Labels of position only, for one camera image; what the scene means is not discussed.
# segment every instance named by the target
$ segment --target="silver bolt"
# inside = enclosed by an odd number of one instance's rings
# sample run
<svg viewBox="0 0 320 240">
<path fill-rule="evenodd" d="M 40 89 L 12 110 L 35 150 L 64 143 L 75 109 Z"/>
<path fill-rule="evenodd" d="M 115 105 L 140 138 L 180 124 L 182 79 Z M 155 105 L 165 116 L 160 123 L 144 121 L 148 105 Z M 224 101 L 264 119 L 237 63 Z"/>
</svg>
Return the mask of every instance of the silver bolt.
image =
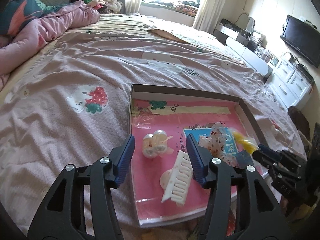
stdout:
<svg viewBox="0 0 320 240">
<path fill-rule="evenodd" d="M 221 163 L 221 160 L 218 159 L 218 158 L 213 158 L 213 159 L 211 160 L 211 162 L 214 163 L 214 164 L 220 164 L 220 163 Z"/>
<path fill-rule="evenodd" d="M 250 172 L 254 172 L 256 170 L 255 167 L 253 167 L 252 165 L 247 166 L 247 170 Z"/>
<path fill-rule="evenodd" d="M 74 166 L 72 164 L 69 164 L 66 166 L 66 171 L 72 171 L 74 169 Z"/>
<path fill-rule="evenodd" d="M 108 157 L 103 157 L 103 158 L 100 159 L 100 162 L 101 162 L 102 164 L 106 164 L 106 163 L 108 163 L 109 161 L 110 161 L 110 159 L 109 159 Z"/>
</svg>

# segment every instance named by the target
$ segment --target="white plastic object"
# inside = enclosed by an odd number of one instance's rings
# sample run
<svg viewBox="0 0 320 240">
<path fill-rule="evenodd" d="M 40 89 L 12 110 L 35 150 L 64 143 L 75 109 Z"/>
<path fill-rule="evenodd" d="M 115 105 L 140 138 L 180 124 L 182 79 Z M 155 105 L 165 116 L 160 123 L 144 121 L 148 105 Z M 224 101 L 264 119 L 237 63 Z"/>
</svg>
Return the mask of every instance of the white plastic object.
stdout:
<svg viewBox="0 0 320 240">
<path fill-rule="evenodd" d="M 152 148 L 152 137 L 153 134 L 148 133 L 142 141 L 142 154 L 149 159 L 153 159 L 158 156 Z"/>
<path fill-rule="evenodd" d="M 167 151 L 167 134 L 163 130 L 157 130 L 153 133 L 152 137 L 152 148 L 158 154 L 163 154 Z"/>
<path fill-rule="evenodd" d="M 166 179 L 168 173 L 170 173 L 170 170 L 165 171 L 161 176 L 162 179 L 160 179 L 160 184 L 163 186 L 165 186 L 166 180 L 168 181 L 161 203 L 170 198 L 178 206 L 184 205 L 193 174 L 189 155 L 183 151 L 179 151 L 170 178 Z"/>
</svg>

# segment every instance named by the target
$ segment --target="white cabinet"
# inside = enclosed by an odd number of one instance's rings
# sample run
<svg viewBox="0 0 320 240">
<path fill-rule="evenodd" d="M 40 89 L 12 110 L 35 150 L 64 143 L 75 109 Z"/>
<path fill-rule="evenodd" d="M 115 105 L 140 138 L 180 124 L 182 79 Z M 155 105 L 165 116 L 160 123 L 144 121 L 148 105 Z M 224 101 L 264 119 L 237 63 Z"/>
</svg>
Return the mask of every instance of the white cabinet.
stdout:
<svg viewBox="0 0 320 240">
<path fill-rule="evenodd" d="M 286 109 L 290 106 L 302 109 L 309 100 L 312 89 L 305 76 L 284 59 L 279 61 L 266 85 Z"/>
</svg>

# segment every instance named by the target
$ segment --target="black television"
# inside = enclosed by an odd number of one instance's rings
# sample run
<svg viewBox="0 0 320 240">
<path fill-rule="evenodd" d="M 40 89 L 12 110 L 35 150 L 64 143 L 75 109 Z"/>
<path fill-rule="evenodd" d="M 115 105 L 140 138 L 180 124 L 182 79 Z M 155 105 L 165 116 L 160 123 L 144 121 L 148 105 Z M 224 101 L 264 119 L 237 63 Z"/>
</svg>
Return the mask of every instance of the black television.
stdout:
<svg viewBox="0 0 320 240">
<path fill-rule="evenodd" d="M 319 67 L 320 32 L 312 26 L 288 15 L 280 38 L 309 63 Z"/>
</svg>

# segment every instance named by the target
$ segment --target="bed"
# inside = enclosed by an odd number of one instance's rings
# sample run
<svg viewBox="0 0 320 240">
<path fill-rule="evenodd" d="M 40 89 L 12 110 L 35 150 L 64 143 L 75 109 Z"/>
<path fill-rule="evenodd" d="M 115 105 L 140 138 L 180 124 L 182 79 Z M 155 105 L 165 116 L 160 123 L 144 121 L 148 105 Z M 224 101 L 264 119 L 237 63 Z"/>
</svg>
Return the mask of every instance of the bed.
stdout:
<svg viewBox="0 0 320 240">
<path fill-rule="evenodd" d="M 294 124 L 262 76 L 214 37 L 146 17 L 101 15 L 98 23 L 68 30 L 46 45 L 0 92 L 0 200 L 23 233 L 65 165 L 90 165 L 125 140 L 132 84 L 241 97 L 272 149 L 305 156 Z M 104 102 L 86 108 L 83 91 L 103 95 Z M 273 124 L 281 129 L 276 136 Z M 113 200 L 124 239 L 140 239 L 144 230 L 135 219 L 129 181 L 127 176 L 112 191 Z M 93 234 L 88 188 L 84 199 Z M 154 233 L 159 240 L 186 239 L 188 228 L 181 223 Z"/>
</svg>

